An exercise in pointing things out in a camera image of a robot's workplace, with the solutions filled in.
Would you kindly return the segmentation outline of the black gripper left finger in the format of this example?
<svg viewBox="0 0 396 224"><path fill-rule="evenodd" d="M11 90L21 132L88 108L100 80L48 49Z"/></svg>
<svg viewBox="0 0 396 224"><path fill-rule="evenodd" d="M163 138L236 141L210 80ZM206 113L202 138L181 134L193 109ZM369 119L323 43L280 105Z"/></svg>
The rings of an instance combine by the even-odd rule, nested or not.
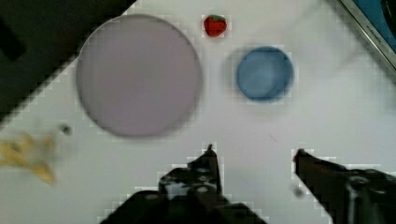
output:
<svg viewBox="0 0 396 224"><path fill-rule="evenodd" d="M219 164L209 147L185 168L175 168L159 180L156 190L129 197L100 224L265 224L243 203L222 194Z"/></svg>

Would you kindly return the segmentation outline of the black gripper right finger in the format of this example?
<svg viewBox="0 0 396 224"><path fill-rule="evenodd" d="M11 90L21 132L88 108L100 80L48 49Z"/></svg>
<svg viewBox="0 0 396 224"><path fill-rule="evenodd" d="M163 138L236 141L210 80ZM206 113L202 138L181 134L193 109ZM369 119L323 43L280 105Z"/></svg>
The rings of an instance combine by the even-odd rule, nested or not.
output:
<svg viewBox="0 0 396 224"><path fill-rule="evenodd" d="M393 175L376 169L348 169L301 148L293 161L295 174L324 207L333 224L396 224Z"/></svg>

